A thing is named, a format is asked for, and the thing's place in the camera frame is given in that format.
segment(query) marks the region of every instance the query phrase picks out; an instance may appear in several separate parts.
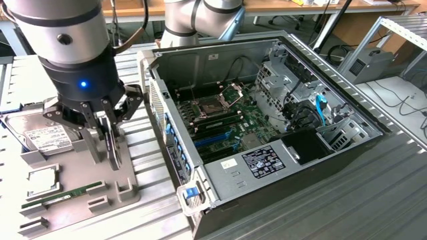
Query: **blue led light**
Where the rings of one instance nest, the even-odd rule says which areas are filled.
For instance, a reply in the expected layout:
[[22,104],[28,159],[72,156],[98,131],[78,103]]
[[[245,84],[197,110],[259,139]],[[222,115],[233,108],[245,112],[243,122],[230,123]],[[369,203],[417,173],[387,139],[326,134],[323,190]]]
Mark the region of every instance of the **blue led light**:
[[80,87],[86,88],[88,86],[88,83],[86,81],[80,82]]

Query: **warning label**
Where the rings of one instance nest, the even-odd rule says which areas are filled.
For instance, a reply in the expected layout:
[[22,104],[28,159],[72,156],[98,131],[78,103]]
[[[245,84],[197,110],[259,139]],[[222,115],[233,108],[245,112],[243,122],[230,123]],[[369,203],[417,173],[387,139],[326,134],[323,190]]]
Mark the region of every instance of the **warning label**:
[[253,171],[254,177],[258,179],[286,168],[273,146],[270,145],[243,154],[242,156]]
[[27,131],[24,134],[42,153],[72,145],[63,125]]

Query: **white sticker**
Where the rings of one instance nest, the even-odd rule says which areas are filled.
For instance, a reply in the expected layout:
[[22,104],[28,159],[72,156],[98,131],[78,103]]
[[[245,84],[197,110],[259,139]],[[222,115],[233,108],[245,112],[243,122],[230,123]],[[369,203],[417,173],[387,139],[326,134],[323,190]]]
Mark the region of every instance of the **white sticker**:
[[207,59],[209,60],[215,60],[215,59],[219,59],[219,54],[217,53],[217,54],[211,54],[209,57],[207,57]]
[[221,165],[222,165],[222,168],[223,168],[223,169],[229,169],[229,168],[237,166],[237,165],[238,165],[238,162],[237,162],[237,160],[233,158],[233,159],[229,159],[229,160],[221,162]]
[[42,153],[72,145],[63,125],[27,131],[24,134]]

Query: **hard drive label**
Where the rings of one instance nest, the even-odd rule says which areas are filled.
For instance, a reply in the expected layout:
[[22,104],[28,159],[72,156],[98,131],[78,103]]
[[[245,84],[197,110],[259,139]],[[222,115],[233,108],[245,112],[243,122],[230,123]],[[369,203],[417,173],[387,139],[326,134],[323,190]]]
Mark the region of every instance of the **hard drive label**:
[[26,131],[24,134],[42,153],[72,145],[63,125]]

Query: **blue pcie slot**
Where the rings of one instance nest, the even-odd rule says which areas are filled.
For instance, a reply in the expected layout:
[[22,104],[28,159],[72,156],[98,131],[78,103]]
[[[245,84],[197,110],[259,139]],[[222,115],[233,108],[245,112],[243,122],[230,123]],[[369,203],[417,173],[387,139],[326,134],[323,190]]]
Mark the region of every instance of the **blue pcie slot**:
[[201,141],[197,141],[194,143],[195,147],[202,147],[202,146],[206,146],[206,145],[210,145],[213,143],[217,143],[217,142],[221,142],[223,140],[227,140],[230,138],[230,134],[233,133],[233,131],[229,131],[226,132],[225,134],[221,134],[218,136],[214,136],[211,138],[207,138],[207,139],[203,139]]

